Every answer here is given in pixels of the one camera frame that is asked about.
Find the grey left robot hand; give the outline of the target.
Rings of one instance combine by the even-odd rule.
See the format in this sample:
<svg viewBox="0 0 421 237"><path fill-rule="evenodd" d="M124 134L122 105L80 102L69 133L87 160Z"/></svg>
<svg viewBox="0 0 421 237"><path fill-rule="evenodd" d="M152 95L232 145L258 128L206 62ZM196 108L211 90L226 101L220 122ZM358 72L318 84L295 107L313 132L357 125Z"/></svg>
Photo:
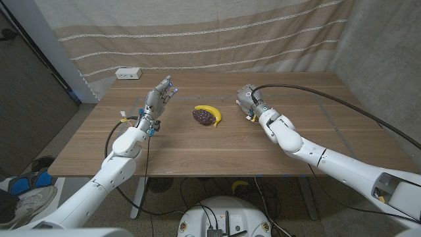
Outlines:
<svg viewBox="0 0 421 237"><path fill-rule="evenodd" d="M170 91L171 87L171 76L168 75L147 94L144 108L134 126L148 136L159 131L161 122L158 121L158 118L163 114L165 105L178 92L177 88Z"/></svg>

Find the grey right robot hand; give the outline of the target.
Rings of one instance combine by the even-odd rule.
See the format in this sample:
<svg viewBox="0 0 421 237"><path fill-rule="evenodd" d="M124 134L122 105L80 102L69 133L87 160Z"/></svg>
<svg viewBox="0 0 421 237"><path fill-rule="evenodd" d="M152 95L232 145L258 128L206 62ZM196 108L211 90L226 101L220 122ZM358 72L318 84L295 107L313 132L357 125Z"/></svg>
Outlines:
<svg viewBox="0 0 421 237"><path fill-rule="evenodd" d="M267 110L267 105L262 100L260 91L253 93L255 88L256 86L247 84L239 89L237 91L236 103L246 115L256 115L259 118Z"/></svg>

